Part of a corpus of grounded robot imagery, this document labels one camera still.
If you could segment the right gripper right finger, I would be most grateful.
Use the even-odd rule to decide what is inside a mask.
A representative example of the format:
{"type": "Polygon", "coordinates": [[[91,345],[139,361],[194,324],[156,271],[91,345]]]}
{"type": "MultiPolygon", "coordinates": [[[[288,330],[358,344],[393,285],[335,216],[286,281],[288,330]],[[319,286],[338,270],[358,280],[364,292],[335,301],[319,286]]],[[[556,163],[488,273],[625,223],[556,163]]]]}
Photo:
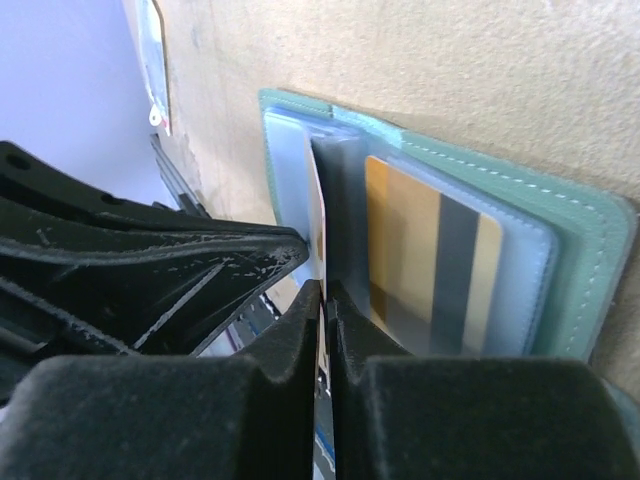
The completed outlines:
{"type": "Polygon", "coordinates": [[[635,479],[604,382],[550,358],[421,358],[329,286],[340,479],[635,479]]]}

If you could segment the orange card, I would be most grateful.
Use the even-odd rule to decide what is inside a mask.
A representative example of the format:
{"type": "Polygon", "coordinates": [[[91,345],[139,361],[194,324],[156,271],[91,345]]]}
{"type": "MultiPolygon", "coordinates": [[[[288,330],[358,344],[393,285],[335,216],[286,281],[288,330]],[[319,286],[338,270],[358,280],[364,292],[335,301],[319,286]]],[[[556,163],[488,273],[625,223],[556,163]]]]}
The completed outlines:
{"type": "Polygon", "coordinates": [[[326,301],[326,215],[322,187],[312,143],[305,139],[305,166],[308,174],[309,246],[313,278],[320,282],[322,301],[326,301]]]}

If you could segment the gold striped card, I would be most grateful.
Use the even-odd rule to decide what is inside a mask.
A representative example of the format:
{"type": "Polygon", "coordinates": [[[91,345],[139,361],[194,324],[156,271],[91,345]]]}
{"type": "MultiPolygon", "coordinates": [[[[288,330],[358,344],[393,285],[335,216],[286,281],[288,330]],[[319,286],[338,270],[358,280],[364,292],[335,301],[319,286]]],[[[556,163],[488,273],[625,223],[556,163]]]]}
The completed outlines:
{"type": "Polygon", "coordinates": [[[372,321],[418,354],[481,351],[500,223],[375,156],[365,183],[372,321]]]}

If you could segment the green card holder wallet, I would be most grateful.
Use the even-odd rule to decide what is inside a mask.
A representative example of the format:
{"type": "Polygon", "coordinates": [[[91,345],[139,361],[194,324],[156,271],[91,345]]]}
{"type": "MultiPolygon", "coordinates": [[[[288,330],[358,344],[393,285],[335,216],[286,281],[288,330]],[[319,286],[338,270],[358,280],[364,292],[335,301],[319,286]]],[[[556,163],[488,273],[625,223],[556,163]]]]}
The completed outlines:
{"type": "Polygon", "coordinates": [[[338,281],[418,355],[587,360],[637,229],[622,197],[281,90],[259,94],[297,280],[338,281]]]}

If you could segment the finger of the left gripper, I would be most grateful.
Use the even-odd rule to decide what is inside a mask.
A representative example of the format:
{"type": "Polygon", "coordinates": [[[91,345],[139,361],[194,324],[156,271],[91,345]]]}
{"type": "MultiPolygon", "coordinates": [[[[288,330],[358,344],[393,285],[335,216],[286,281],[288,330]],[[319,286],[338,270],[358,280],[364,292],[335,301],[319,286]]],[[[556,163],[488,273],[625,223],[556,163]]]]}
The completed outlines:
{"type": "Polygon", "coordinates": [[[25,354],[197,353],[307,258],[293,229],[121,199],[1,146],[1,337],[25,354]]]}

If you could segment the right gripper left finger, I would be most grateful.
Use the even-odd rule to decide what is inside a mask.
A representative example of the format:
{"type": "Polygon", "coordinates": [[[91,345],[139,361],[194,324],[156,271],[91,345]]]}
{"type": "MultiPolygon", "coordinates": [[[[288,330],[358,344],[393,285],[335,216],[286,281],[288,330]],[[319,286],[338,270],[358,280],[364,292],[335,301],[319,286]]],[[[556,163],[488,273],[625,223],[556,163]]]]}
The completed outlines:
{"type": "Polygon", "coordinates": [[[309,479],[320,287],[227,357],[59,356],[17,386],[5,479],[309,479]]]}

